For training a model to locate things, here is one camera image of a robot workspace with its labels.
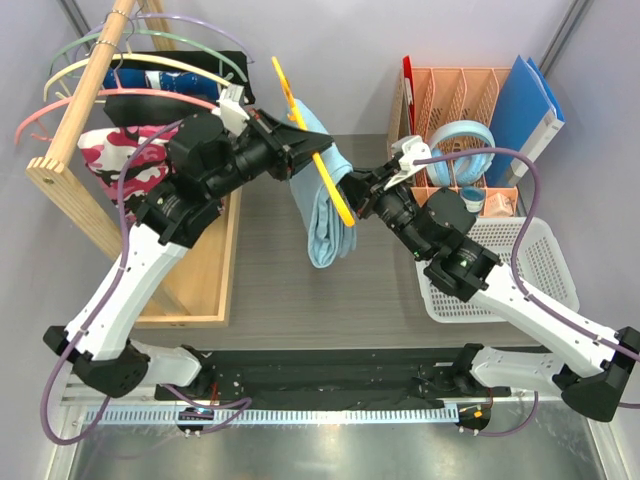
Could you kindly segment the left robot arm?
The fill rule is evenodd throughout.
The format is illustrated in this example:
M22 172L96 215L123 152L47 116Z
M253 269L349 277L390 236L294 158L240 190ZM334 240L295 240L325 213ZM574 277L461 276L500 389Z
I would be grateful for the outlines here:
M145 345L130 332L165 276L221 216L224 197L263 173L288 180L333 143L326 133L282 123L262 110L238 117L237 132L213 114L178 123L167 144L173 173L136 210L120 256L84 309L43 337L85 385L110 398L164 384L193 400L208 395L211 365L202 353Z

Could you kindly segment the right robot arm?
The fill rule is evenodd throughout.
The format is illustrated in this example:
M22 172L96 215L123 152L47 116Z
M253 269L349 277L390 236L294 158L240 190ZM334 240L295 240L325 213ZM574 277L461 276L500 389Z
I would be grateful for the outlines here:
M488 310L546 348L545 353L468 344L450 369L449 386L466 396L480 389L516 388L561 398L575 412L609 422L639 360L639 333L597 325L524 282L468 235L476 222L463 199L441 188L424 204L411 189L389 182L393 170L349 173L339 182L360 219L377 216L440 292Z

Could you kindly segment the orange plastic hanger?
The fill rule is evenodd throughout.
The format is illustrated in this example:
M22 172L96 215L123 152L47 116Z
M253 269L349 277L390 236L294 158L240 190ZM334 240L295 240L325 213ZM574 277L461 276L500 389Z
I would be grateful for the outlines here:
M299 127L300 129L306 130L307 129L306 122L304 121L301 111L297 106L290 83L276 56L271 57L271 63L275 70L277 78L279 80L285 100L287 102L288 119L293 121L296 124L296 126ZM339 193L335 183L331 179L329 171L324 161L322 160L320 154L318 152L313 153L312 160L343 224L348 228L354 227L355 219L351 214L349 208L347 207L341 194Z

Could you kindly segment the light blue trousers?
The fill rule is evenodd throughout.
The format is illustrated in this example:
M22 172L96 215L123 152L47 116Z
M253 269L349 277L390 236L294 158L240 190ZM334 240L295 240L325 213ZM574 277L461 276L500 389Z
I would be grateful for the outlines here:
M304 102L295 100L308 130L328 134ZM336 187L347 173L353 171L353 165L335 143L320 156ZM356 227L347 227L343 223L313 160L289 181L289 186L307 231L307 252L315 268L327 268L336 259L344 258L355 250Z

